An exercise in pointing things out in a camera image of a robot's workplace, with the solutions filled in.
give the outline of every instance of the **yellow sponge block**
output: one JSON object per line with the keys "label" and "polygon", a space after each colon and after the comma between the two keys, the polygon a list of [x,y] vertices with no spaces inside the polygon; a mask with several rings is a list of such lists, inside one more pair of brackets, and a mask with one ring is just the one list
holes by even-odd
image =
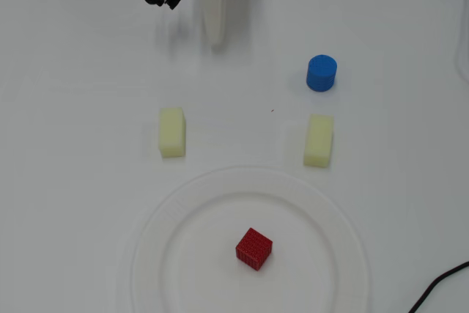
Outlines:
{"label": "yellow sponge block", "polygon": [[309,118],[304,164],[327,168],[332,147],[334,118],[312,114]]}
{"label": "yellow sponge block", "polygon": [[163,158],[185,155],[185,118],[182,108],[163,108],[160,110],[158,148]]}

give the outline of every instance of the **block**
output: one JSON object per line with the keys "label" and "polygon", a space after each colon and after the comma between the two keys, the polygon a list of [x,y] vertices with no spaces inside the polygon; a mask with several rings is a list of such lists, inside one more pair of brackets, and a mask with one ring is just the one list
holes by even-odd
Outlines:
{"label": "block", "polygon": [[332,147],[334,118],[312,114],[309,118],[304,164],[327,168]]}
{"label": "block", "polygon": [[259,270],[272,253],[273,242],[250,228],[236,246],[236,257],[254,270]]}
{"label": "block", "polygon": [[185,118],[182,108],[160,110],[158,148],[163,158],[185,155]]}

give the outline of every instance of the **cube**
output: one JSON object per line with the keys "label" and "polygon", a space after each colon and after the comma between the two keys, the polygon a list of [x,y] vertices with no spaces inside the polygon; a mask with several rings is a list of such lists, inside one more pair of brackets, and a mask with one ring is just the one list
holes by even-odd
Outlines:
{"label": "cube", "polygon": [[158,148],[163,158],[185,155],[185,118],[182,108],[160,110]]}
{"label": "cube", "polygon": [[272,253],[273,242],[250,228],[236,246],[236,257],[254,270],[259,270]]}
{"label": "cube", "polygon": [[329,166],[333,126],[333,117],[316,114],[310,116],[303,159],[305,165],[320,168]]}

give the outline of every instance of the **textured red block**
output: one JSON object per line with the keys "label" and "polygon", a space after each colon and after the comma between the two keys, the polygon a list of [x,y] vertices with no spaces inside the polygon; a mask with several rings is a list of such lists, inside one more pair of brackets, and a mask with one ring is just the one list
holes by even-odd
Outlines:
{"label": "textured red block", "polygon": [[270,253],[272,241],[252,228],[236,246],[236,257],[255,270],[262,267]]}

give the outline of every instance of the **white plate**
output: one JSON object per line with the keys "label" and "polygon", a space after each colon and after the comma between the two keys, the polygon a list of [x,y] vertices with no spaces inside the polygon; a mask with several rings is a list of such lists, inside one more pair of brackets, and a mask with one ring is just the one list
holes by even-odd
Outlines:
{"label": "white plate", "polygon": [[[259,272],[236,258],[249,227],[273,241]],[[318,190],[279,171],[231,168],[183,185],[133,259],[135,313],[366,313],[363,251]]]}

